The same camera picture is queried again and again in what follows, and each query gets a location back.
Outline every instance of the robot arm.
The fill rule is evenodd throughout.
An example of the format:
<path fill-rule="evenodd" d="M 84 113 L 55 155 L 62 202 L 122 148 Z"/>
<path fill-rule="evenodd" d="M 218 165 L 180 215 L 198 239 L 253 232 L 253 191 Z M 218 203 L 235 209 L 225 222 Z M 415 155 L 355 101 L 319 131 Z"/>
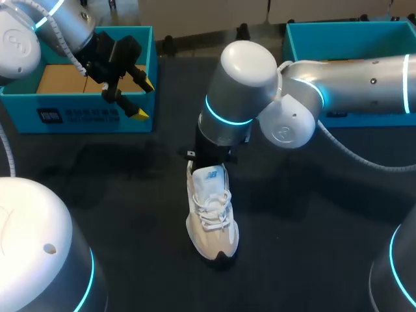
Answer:
<path fill-rule="evenodd" d="M 229 159 L 254 119 L 277 146 L 306 144 L 324 111 L 410 113 L 416 98 L 413 55 L 353 62 L 285 62 L 239 41 L 222 53 L 197 126 L 197 167 Z"/>
<path fill-rule="evenodd" d="M 136 68 L 142 48 L 132 36 L 113 40 L 96 34 L 92 16 L 76 0 L 0 0 L 0 85 L 24 78 L 38 65 L 45 42 L 67 56 L 83 75 L 104 83 L 103 98 L 116 102 L 128 117 L 148 115 L 117 89 L 127 72 L 145 92 L 153 91 L 144 71 Z"/>

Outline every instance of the logo on robot joint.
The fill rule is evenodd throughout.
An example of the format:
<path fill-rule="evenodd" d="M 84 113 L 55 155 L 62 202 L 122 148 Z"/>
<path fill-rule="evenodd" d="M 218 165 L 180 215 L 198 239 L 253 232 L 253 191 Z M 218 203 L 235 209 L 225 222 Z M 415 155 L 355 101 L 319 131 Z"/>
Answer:
<path fill-rule="evenodd" d="M 19 39 L 17 39 L 15 36 L 8 36 L 8 42 L 12 45 L 14 45 L 14 47 L 20 51 L 23 54 L 26 54 L 26 47 L 25 45 L 19 41 Z"/>
<path fill-rule="evenodd" d="M 5 47 L 16 56 L 24 57 L 31 52 L 31 43 L 21 31 L 11 29 L 3 37 Z"/>
<path fill-rule="evenodd" d="M 277 141 L 282 143 L 290 143 L 294 140 L 293 130 L 287 126 L 277 126 L 272 135 Z"/>

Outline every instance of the white cable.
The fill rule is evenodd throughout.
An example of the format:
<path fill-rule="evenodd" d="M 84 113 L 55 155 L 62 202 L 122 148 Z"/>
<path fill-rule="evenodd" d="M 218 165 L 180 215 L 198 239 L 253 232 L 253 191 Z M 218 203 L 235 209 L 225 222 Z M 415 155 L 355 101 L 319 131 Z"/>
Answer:
<path fill-rule="evenodd" d="M 318 126 L 320 129 L 325 133 L 325 135 L 338 147 L 341 149 L 341 151 L 345 152 L 348 156 L 351 156 L 353 159 L 358 161 L 361 164 L 364 164 L 366 166 L 369 166 L 374 169 L 378 169 L 384 172 L 410 172 L 416 170 L 416 164 L 411 164 L 409 166 L 403 166 L 403 167 L 388 167 L 388 166 L 382 166 L 380 164 L 376 164 L 374 162 L 370 162 L 363 157 L 360 157 L 359 155 L 355 154 L 353 151 L 350 151 L 347 147 L 345 147 L 341 142 L 339 142 L 318 120 Z"/>
<path fill-rule="evenodd" d="M 72 54 L 71 50 L 69 49 L 68 45 L 65 42 L 65 39 L 55 22 L 55 19 L 49 14 L 49 12 L 42 6 L 40 6 L 38 3 L 34 2 L 33 0 L 10 0 L 12 3 L 23 3 L 25 5 L 29 5 L 33 8 L 35 8 L 37 11 L 39 11 L 51 24 L 51 27 L 57 36 L 58 43 L 60 47 L 62 48 L 65 55 L 69 58 L 69 60 L 72 62 L 72 64 L 78 69 L 78 71 L 81 73 L 81 75 L 86 75 L 86 70 L 83 68 L 80 62 L 75 58 L 75 56 Z"/>
<path fill-rule="evenodd" d="M 10 176 L 15 177 L 16 176 L 16 167 L 14 166 L 14 158 L 13 158 L 12 149 L 10 148 L 10 144 L 8 143 L 8 139 L 7 139 L 5 130 L 1 126 L 1 123 L 0 123 L 0 138 L 1 138 L 1 141 L 3 142 L 3 146 L 5 147 L 5 150 L 6 150 L 6 155 L 7 155 L 7 160 L 8 160 L 8 167 L 10 168 Z"/>
<path fill-rule="evenodd" d="M 281 63 L 278 67 L 278 71 L 284 70 L 287 66 L 290 66 L 291 64 L 293 64 L 291 60 L 287 60 L 286 62 Z"/>

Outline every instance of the cardboard box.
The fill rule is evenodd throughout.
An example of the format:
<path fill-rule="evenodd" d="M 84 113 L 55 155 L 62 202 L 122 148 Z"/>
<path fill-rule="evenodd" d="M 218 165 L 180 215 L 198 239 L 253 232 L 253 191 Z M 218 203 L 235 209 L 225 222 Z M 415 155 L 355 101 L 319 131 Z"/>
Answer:
<path fill-rule="evenodd" d="M 145 65 L 136 65 L 146 71 Z M 143 92 L 129 73 L 118 81 L 122 92 Z M 101 93 L 103 84 L 83 77 L 73 65 L 46 65 L 36 94 Z"/>

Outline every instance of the screw hole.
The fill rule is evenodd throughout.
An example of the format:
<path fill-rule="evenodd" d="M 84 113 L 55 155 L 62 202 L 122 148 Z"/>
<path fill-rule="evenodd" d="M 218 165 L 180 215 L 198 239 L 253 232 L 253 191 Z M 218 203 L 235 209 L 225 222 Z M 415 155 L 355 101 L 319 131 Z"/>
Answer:
<path fill-rule="evenodd" d="M 53 255 L 57 252 L 57 249 L 52 244 L 45 244 L 44 251 L 49 255 Z"/>

